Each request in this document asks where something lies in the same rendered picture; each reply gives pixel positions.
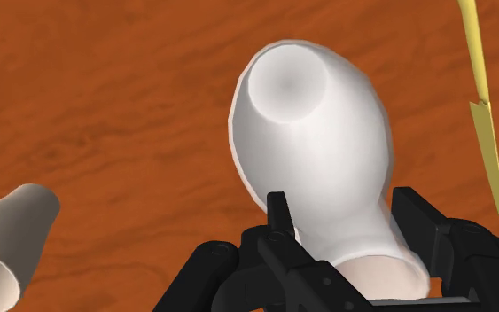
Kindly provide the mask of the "white vase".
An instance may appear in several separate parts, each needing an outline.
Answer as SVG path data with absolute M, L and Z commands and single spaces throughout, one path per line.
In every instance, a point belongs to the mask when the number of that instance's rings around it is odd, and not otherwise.
M 282 40 L 238 78 L 232 158 L 254 202 L 285 194 L 297 239 L 365 298 L 417 300 L 430 277 L 390 215 L 394 149 L 368 77 L 315 43 Z

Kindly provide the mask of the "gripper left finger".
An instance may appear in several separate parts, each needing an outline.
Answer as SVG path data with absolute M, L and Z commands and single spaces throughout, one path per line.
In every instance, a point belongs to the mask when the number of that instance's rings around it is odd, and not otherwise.
M 246 230 L 241 246 L 197 246 L 152 312 L 372 312 L 329 262 L 295 240 L 282 192 L 268 194 L 267 208 L 267 225 Z

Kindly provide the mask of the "yellow knife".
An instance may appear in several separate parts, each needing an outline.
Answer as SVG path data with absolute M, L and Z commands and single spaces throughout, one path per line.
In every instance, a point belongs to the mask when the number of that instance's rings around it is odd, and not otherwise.
M 457 0 L 457 3 L 462 15 L 473 79 L 479 99 L 477 103 L 470 103 L 472 119 L 489 187 L 499 216 L 499 155 L 489 98 L 477 5 L 475 0 Z

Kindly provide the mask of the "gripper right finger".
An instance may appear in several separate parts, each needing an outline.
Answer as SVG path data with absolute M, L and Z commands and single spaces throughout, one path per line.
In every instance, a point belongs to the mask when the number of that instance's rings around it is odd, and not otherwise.
M 445 299 L 466 298 L 455 312 L 499 312 L 499 237 L 464 219 L 447 218 L 410 187 L 396 187 L 392 216 L 409 249 Z

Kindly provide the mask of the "beige cup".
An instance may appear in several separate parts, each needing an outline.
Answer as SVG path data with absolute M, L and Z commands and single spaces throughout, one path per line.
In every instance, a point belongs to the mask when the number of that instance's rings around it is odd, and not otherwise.
M 59 209 L 57 196 L 34 183 L 0 199 L 0 312 L 22 298 Z

